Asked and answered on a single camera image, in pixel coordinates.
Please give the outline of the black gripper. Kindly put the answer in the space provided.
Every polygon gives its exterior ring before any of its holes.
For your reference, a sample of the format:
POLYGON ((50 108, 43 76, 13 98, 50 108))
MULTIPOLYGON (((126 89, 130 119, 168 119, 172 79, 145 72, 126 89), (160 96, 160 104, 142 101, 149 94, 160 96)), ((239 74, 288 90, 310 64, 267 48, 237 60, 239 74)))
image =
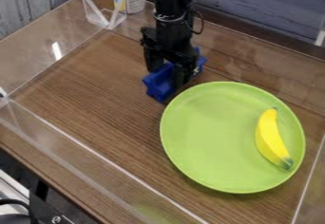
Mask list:
POLYGON ((180 89, 196 74, 199 55, 192 45, 194 17, 192 13, 173 18, 154 14, 157 26, 142 27, 141 45, 149 72, 164 66, 164 60, 174 63, 172 79, 180 89))

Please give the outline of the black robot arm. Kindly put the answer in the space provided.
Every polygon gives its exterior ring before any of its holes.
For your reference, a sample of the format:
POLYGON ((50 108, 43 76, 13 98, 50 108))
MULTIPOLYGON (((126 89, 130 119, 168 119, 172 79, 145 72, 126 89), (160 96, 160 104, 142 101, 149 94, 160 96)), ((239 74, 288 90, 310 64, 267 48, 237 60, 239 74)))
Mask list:
POLYGON ((154 72, 164 67, 164 61, 174 64, 172 82, 182 87, 194 74, 199 52, 192 44, 193 0, 156 0, 153 12, 154 27, 142 27, 141 45, 146 68, 154 72))

